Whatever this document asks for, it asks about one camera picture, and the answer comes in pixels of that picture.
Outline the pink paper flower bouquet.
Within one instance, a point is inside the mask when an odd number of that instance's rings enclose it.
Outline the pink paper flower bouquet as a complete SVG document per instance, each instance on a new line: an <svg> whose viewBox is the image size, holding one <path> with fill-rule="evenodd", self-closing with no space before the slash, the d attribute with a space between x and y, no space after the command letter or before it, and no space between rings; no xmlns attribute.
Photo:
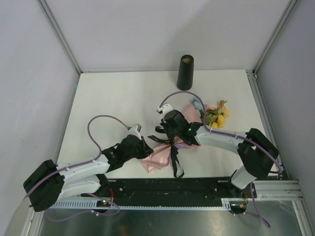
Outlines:
<svg viewBox="0 0 315 236"><path fill-rule="evenodd" d="M152 154L141 160L147 172L160 170L171 161L174 161L174 171L177 171L177 149L197 145L193 136L197 129L203 126L200 110L196 108L197 104L201 105L199 101L191 102L182 113L177 110L170 111L164 117L165 122L156 127L156 132L166 134L167 139L162 140L152 135L149 137L160 145L153 149Z"/></svg>

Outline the black ribbon gold lettering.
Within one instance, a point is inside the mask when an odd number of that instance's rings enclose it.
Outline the black ribbon gold lettering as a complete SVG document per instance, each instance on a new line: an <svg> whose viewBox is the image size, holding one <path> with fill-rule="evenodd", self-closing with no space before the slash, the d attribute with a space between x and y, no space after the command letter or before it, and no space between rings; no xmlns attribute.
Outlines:
<svg viewBox="0 0 315 236"><path fill-rule="evenodd" d="M148 136L149 139L157 142L157 143L160 143L160 144L167 144L167 145L170 145L170 154L169 154L169 157L170 157L170 160L171 160L171 165L172 165L172 169L173 169L173 176L174 178L176 179L181 179L185 172L182 168L182 166L180 165L180 162L178 160L178 148L176 147L176 144L175 144L175 134L173 131L171 131L169 128L165 128L163 127L166 131L166 135L167 135L167 140L163 140L163 139L160 139L154 135L150 135Z"/></svg>

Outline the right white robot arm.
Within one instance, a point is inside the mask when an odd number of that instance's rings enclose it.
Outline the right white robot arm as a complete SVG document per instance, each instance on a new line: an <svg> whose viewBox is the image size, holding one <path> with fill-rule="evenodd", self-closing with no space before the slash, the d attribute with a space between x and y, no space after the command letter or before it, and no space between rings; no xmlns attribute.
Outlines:
<svg viewBox="0 0 315 236"><path fill-rule="evenodd" d="M162 133L167 135L170 143L179 138L187 146L212 146L240 156L243 165L227 185L227 192L232 197L239 197L256 179L267 177L274 165L279 174L283 171L277 161L278 149L258 129L252 128L249 132L219 130L200 122L189 123L175 109L159 108L157 112L162 115Z"/></svg>

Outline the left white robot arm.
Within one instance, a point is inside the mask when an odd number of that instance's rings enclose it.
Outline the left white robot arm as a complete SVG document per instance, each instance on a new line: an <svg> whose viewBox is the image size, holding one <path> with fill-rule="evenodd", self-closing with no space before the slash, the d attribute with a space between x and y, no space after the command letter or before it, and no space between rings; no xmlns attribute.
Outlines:
<svg viewBox="0 0 315 236"><path fill-rule="evenodd" d="M102 150L97 160L57 165L44 161L24 182L31 207L45 211L61 199L75 195L109 196L107 172L121 168L131 159L144 159L153 153L144 137L127 135L120 143Z"/></svg>

